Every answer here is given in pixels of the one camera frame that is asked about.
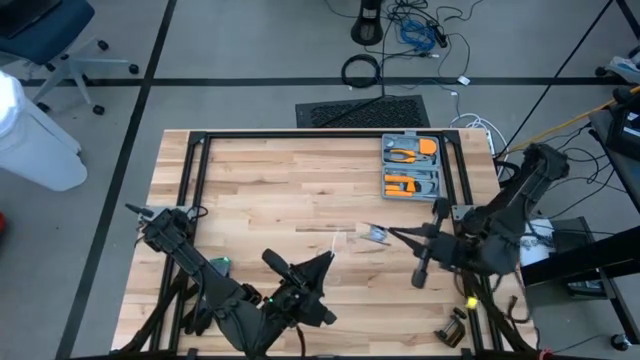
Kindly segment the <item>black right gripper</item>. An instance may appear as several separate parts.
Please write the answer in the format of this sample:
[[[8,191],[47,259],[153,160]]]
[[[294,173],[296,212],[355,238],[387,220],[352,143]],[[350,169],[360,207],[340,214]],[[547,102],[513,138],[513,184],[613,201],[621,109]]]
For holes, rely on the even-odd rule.
[[[419,259],[411,277],[411,284],[416,288],[423,288],[426,284],[430,260],[439,262],[446,270],[461,269],[480,274],[479,268],[471,262],[471,243],[441,230],[441,225],[449,217],[450,211],[448,200],[439,197],[432,205],[434,220],[431,223],[423,223],[419,227],[412,228],[390,227],[388,229]],[[424,238],[424,241],[418,242],[402,234],[419,236]]]

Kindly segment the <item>grey plastic tool case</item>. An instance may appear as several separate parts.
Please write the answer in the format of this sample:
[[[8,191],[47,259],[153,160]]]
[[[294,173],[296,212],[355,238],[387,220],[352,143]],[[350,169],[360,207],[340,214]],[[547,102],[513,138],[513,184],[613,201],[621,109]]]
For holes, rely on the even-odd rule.
[[[438,143],[438,151],[434,156],[422,155],[419,152],[419,140],[430,138]],[[388,160],[387,151],[393,148],[413,150],[418,159],[414,163],[396,163]],[[442,182],[444,180],[442,170],[441,145],[438,137],[418,136],[413,133],[403,134],[385,133],[381,138],[381,159],[382,159],[382,197],[394,200],[410,201],[434,201],[441,195]],[[386,196],[384,189],[384,176],[405,175],[415,179],[417,191],[412,197]]]

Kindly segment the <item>black C-clamp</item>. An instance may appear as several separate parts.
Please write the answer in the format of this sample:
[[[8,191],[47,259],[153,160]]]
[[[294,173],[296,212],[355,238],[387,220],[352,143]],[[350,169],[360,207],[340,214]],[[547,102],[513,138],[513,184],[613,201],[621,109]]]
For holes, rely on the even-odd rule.
[[[466,313],[458,308],[453,308],[449,323],[440,330],[436,330],[434,335],[445,345],[455,348],[466,335],[464,321],[467,319]]]

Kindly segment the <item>white printed paper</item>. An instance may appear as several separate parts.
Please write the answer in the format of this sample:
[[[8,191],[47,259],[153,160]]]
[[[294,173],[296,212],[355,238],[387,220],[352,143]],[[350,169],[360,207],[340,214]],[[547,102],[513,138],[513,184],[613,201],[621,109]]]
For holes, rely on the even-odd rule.
[[[555,252],[553,234],[554,228],[548,219],[535,219],[526,223],[520,240],[520,265],[537,263]]]

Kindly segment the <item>black glove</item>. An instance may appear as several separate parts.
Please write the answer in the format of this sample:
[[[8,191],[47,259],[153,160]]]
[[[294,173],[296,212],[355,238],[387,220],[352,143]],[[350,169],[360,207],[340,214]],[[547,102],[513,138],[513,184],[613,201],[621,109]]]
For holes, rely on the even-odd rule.
[[[186,335],[201,336],[211,326],[212,321],[211,309],[204,301],[201,301],[182,318],[180,326]]]

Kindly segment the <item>black floor mat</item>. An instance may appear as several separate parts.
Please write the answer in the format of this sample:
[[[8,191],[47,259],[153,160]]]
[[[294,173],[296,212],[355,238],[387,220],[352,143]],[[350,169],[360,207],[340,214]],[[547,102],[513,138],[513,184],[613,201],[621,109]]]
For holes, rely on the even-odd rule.
[[[298,128],[429,128],[420,95],[295,105]]]

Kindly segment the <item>dark grey box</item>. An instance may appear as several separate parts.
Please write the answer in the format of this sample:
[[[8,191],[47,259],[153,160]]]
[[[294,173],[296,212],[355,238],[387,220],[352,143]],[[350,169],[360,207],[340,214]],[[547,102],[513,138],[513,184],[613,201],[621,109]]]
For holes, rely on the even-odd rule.
[[[553,252],[556,254],[568,252],[595,241],[586,219],[582,216],[572,219],[552,220],[551,226],[553,228]]]

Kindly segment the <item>black power strip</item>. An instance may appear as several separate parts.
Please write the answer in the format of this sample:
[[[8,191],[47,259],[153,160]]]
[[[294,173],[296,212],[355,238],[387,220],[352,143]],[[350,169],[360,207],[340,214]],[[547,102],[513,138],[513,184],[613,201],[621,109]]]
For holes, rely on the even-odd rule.
[[[434,33],[435,42],[440,48],[448,47],[447,36],[444,34],[443,27],[437,21],[430,22],[430,28]]]

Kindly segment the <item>black cylindrical stand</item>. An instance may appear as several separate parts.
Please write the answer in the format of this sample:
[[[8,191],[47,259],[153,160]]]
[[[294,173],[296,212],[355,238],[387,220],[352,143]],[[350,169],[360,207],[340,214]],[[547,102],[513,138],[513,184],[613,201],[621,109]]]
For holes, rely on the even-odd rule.
[[[382,0],[360,0],[356,21],[351,28],[351,39],[362,46],[378,44],[384,35],[381,25]]]

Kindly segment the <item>white cylindrical container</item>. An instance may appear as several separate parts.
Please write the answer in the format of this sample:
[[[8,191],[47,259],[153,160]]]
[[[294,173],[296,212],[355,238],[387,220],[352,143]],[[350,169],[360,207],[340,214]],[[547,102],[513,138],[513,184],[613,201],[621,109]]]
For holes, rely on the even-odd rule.
[[[56,192],[83,184],[81,145],[0,71],[0,169]]]

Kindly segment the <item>blue office chair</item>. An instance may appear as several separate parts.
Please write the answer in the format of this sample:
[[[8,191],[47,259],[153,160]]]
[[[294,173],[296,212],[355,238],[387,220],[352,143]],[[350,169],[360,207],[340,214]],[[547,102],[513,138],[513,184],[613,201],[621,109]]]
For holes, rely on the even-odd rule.
[[[98,66],[125,66],[137,75],[137,64],[125,59],[91,58],[90,48],[107,51],[109,44],[95,37],[74,49],[78,37],[95,16],[88,0],[0,0],[0,67],[22,61],[31,69],[43,67],[50,77],[38,89],[32,102],[47,113],[50,107],[41,99],[61,82],[70,79],[96,115],[105,108],[88,92],[86,70]]]

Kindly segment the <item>orange-handled pliers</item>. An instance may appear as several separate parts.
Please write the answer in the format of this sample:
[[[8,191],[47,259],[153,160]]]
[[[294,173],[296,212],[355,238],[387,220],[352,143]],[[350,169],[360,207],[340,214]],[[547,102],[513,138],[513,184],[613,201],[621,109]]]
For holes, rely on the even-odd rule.
[[[393,148],[387,151],[388,160],[396,163],[414,163],[418,157],[413,150]]]

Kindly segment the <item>black operator station frame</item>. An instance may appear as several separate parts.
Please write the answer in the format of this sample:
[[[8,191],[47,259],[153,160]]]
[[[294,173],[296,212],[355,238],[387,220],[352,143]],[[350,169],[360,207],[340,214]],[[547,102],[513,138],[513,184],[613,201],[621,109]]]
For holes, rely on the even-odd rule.
[[[514,149],[521,150],[584,118],[591,119],[600,114],[603,120],[593,121],[591,125],[610,126],[607,131],[598,130],[596,139],[605,150],[613,172],[618,174],[622,160],[640,165],[640,140],[625,139],[623,134],[624,122],[631,112],[640,115],[640,85],[631,89],[614,90],[613,98],[608,102],[552,127],[515,146]],[[611,338],[611,345],[619,351],[624,351],[631,345],[640,345],[640,327],[628,311],[617,285],[612,281],[614,278],[632,274],[640,274],[640,225],[589,245],[553,255],[524,268],[524,280],[528,285],[559,279],[568,283],[599,279],[605,286],[605,293],[624,330],[622,334],[616,334]]]

